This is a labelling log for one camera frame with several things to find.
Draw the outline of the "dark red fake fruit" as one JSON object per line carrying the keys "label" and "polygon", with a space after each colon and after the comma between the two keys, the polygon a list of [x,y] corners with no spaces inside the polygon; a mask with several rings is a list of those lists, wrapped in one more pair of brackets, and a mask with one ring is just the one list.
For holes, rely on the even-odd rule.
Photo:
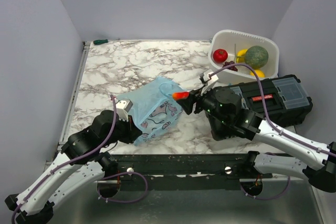
{"label": "dark red fake fruit", "polygon": [[228,69],[231,70],[231,71],[238,71],[238,69],[234,66],[234,61],[225,61],[223,66],[224,67],[227,67],[228,66]]}

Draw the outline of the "orange red fake pepper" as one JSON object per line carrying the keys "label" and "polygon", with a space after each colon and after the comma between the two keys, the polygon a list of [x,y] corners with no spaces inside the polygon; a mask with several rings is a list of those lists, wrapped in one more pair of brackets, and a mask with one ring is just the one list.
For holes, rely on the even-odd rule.
{"label": "orange red fake pepper", "polygon": [[179,101],[179,100],[185,100],[189,97],[189,92],[188,91],[183,91],[183,92],[174,92],[172,94],[172,98],[175,100],[175,101]]}

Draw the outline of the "red fake tomato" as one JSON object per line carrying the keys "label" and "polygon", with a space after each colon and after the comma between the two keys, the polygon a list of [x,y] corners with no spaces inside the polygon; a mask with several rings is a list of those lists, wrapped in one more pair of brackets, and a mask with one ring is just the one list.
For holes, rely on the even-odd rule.
{"label": "red fake tomato", "polygon": [[217,49],[213,52],[213,60],[216,63],[223,63],[227,60],[228,53],[225,49]]}

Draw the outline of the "green fake melon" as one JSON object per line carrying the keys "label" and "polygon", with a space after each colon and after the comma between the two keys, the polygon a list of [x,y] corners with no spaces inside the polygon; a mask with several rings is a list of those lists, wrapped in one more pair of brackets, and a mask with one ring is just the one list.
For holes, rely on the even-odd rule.
{"label": "green fake melon", "polygon": [[265,66],[269,59],[268,51],[262,46],[252,46],[247,49],[244,61],[253,69],[260,69]]}

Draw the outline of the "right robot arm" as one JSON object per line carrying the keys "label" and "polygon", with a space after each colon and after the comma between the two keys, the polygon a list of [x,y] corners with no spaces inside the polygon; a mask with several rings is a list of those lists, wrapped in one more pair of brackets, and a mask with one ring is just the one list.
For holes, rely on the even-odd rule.
{"label": "right robot arm", "polygon": [[270,145],[285,153],[276,156],[258,153],[243,162],[242,173],[281,174],[307,180],[313,187],[335,192],[335,143],[319,143],[271,122],[265,116],[242,108],[242,99],[225,87],[176,92],[173,99],[186,114],[205,111],[209,119],[219,121],[222,129],[235,136]]}

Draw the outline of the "blue plastic bag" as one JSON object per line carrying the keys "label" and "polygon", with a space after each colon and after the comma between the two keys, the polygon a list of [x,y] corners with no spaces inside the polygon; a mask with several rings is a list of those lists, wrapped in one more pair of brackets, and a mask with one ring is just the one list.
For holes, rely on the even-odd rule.
{"label": "blue plastic bag", "polygon": [[134,125],[142,134],[133,142],[135,146],[159,137],[175,126],[183,112],[173,99],[175,92],[184,92],[180,85],[165,77],[156,77],[150,83],[117,96],[118,100],[133,103],[129,111]]}

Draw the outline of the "yellow fake banana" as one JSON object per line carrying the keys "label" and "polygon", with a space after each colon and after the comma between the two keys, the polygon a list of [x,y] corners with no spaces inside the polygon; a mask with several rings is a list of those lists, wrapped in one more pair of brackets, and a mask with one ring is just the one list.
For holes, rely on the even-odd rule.
{"label": "yellow fake banana", "polygon": [[248,49],[242,49],[240,50],[236,56],[235,56],[235,62],[236,63],[245,63],[245,54]]}

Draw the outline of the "yellow fake lemon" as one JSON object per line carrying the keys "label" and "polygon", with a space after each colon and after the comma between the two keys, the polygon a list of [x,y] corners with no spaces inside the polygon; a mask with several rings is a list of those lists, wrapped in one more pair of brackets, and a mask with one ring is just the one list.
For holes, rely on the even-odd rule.
{"label": "yellow fake lemon", "polygon": [[255,69],[253,71],[250,71],[250,75],[251,76],[255,76],[254,73],[259,77],[259,78],[264,78],[265,77],[265,74],[259,70],[259,69]]}

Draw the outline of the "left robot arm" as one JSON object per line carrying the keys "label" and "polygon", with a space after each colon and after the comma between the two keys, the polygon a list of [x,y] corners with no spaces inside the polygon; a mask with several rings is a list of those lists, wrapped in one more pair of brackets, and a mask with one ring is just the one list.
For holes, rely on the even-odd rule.
{"label": "left robot arm", "polygon": [[43,174],[25,191],[5,199],[13,211],[12,223],[47,223],[54,210],[85,185],[112,179],[117,162],[101,149],[122,142],[133,143],[142,131],[130,115],[104,110],[91,125],[68,137]]}

